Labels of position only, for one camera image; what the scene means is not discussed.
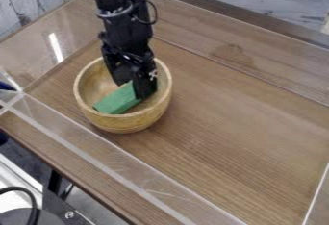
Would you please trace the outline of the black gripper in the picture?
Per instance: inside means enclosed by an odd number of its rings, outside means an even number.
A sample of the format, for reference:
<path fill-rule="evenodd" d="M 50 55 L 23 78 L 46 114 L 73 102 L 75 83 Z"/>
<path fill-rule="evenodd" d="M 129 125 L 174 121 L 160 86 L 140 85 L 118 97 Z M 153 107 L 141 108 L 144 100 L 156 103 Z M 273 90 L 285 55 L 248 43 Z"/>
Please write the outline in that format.
<path fill-rule="evenodd" d="M 131 81 L 135 97 L 146 100 L 158 89 L 154 54 L 149 47 L 153 37 L 148 6 L 122 6 L 99 9 L 105 30 L 99 34 L 105 64 L 115 83 L 122 86 Z"/>

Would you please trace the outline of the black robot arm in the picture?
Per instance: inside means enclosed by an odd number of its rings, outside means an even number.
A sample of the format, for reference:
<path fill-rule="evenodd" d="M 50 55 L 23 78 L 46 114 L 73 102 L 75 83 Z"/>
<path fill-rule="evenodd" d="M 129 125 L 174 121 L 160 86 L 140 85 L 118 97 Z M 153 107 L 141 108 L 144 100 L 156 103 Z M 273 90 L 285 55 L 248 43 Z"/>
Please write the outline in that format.
<path fill-rule="evenodd" d="M 105 29 L 99 33 L 102 55 L 115 83 L 133 83 L 138 99 L 148 99 L 157 91 L 157 66 L 149 47 L 153 37 L 149 0 L 94 0 Z"/>

